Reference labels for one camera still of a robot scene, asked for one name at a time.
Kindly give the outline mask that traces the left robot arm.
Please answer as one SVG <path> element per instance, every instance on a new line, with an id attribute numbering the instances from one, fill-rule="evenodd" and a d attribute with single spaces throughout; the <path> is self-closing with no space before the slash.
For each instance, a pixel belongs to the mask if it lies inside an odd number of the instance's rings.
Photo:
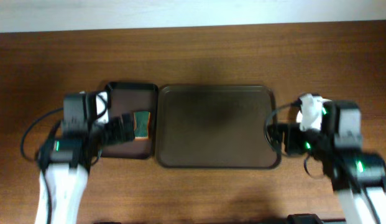
<path id="1" fill-rule="evenodd" d="M 103 147 L 133 141 L 130 114 L 110 118 L 105 91 L 69 94 L 63 118 L 51 128 L 35 160 L 40 170 L 36 223 L 76 223 L 91 166 Z"/>

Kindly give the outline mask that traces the green orange sponge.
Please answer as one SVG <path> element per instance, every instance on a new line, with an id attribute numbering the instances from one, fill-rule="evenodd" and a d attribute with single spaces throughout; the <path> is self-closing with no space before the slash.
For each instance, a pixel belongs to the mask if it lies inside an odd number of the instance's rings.
<path id="1" fill-rule="evenodd" d="M 134 138 L 136 140 L 149 138 L 150 115 L 149 111 L 134 112 Z"/>

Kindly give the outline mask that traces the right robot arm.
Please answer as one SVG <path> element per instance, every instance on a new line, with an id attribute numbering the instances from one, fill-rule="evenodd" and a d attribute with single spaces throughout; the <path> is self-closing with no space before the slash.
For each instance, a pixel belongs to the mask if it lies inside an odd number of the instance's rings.
<path id="1" fill-rule="evenodd" d="M 386 223 L 386 163 L 363 151 L 355 102 L 301 96 L 266 117 L 264 138 L 279 156 L 322 163 L 346 223 Z"/>

